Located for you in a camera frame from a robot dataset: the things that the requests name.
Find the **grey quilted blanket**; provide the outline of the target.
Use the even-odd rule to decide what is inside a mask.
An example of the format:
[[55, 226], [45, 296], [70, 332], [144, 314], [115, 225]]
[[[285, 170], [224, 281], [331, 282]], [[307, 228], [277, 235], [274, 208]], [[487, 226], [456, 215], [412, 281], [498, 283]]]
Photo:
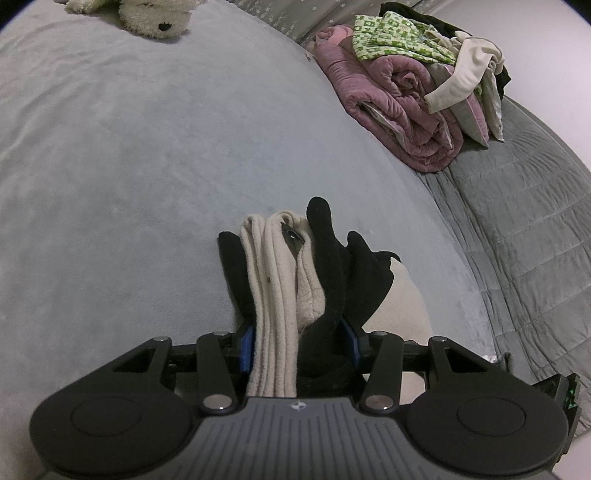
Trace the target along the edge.
[[535, 382], [590, 386], [590, 174], [544, 122], [503, 101], [504, 139], [465, 143], [421, 179], [477, 281], [498, 352]]

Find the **white plush dog toy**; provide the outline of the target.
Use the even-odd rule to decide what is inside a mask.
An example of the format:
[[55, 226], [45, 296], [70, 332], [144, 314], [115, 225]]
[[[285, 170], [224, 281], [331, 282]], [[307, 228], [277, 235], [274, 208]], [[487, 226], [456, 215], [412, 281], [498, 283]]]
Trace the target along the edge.
[[59, 1], [75, 14], [94, 14], [107, 5], [116, 5], [120, 21], [130, 32], [151, 39], [168, 40], [182, 35], [198, 0], [68, 0]]

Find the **pink folded quilt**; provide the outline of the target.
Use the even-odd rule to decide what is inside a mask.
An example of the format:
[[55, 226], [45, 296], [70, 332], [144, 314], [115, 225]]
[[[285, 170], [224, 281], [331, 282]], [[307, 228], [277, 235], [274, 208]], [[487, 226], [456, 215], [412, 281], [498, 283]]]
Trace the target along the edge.
[[401, 55], [356, 58], [348, 25], [318, 32], [310, 49], [346, 113], [408, 167], [434, 173], [458, 156], [463, 132], [450, 110], [430, 111], [425, 97], [435, 82], [424, 64]]

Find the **black and cream sweater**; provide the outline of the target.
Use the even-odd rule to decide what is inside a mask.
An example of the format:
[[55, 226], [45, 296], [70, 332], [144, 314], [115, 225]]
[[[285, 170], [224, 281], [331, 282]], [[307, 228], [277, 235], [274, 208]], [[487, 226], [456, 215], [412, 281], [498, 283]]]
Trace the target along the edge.
[[304, 215], [252, 214], [217, 244], [242, 324], [256, 335], [250, 397], [359, 396], [366, 374], [356, 369], [345, 324], [420, 344], [433, 334], [400, 257], [370, 250], [356, 231], [339, 242], [322, 197]]

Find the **cream white garment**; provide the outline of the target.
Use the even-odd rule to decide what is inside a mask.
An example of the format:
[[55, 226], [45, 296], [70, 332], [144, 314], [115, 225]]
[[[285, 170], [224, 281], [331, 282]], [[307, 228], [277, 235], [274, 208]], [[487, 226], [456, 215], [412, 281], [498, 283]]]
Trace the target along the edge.
[[448, 109], [468, 98], [490, 65], [494, 66], [495, 75], [504, 67], [504, 54], [492, 41], [461, 30], [455, 32], [454, 39], [460, 44], [460, 49], [452, 75], [425, 96], [431, 113]]

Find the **grey bed sheet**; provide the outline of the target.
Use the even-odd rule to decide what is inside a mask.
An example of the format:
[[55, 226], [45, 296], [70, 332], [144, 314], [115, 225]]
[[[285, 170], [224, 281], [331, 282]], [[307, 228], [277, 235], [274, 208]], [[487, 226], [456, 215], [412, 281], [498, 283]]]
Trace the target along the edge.
[[155, 336], [230, 330], [216, 245], [250, 214], [304, 213], [397, 253], [433, 329], [486, 355], [488, 315], [413, 170], [339, 103], [304, 49], [228, 2], [172, 43], [35, 1], [1, 33], [1, 475], [42, 464], [50, 394]]

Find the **green patterned cloth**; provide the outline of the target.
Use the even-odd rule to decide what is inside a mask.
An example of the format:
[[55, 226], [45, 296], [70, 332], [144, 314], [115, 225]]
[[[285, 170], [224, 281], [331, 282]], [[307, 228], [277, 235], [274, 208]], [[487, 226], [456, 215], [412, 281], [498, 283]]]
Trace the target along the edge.
[[459, 50], [433, 25], [389, 11], [384, 16], [356, 15], [353, 52], [360, 61], [405, 56], [425, 64], [454, 66]]

